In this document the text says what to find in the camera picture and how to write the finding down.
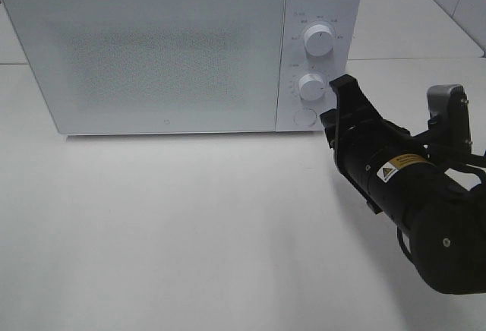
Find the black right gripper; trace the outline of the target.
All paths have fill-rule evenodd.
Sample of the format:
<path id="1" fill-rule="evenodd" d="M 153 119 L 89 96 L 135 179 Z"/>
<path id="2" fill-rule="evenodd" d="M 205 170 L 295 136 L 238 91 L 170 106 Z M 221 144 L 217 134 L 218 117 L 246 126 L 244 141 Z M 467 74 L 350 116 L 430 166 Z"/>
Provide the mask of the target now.
<path id="1" fill-rule="evenodd" d="M 424 147 L 405 129 L 384 120 L 344 74 L 330 82 L 336 108 L 320 115 L 341 174 L 400 229 L 410 229 L 430 203 L 456 197 L 455 182 L 427 158 Z"/>

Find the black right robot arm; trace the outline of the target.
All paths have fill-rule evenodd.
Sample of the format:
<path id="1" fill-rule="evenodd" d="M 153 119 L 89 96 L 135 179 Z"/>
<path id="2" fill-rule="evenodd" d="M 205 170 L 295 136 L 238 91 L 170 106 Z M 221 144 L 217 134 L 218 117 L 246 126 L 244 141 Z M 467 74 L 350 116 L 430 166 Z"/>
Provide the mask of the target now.
<path id="1" fill-rule="evenodd" d="M 343 75 L 320 120 L 338 171 L 374 213 L 396 225 L 402 252 L 435 291 L 485 290 L 485 157 L 472 153 L 469 101 L 459 84 L 428 89 L 426 131 L 383 118 Z"/>

